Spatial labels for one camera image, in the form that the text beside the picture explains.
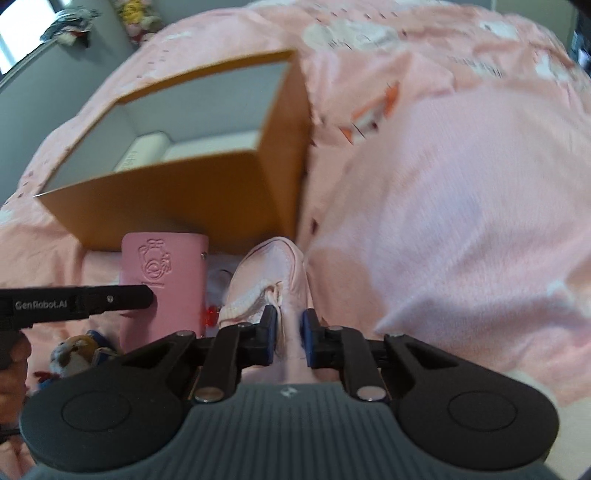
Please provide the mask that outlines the person's left hand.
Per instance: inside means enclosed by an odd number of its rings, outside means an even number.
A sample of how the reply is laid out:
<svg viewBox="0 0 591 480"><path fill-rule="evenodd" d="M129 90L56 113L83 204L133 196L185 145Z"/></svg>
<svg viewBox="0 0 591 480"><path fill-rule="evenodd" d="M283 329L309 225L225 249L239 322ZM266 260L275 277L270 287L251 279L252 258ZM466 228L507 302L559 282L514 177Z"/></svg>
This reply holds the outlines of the person's left hand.
<svg viewBox="0 0 591 480"><path fill-rule="evenodd" d="M0 374L0 418L2 424L14 423L22 409L27 393L28 359L32 349L22 335L11 349L12 363Z"/></svg>

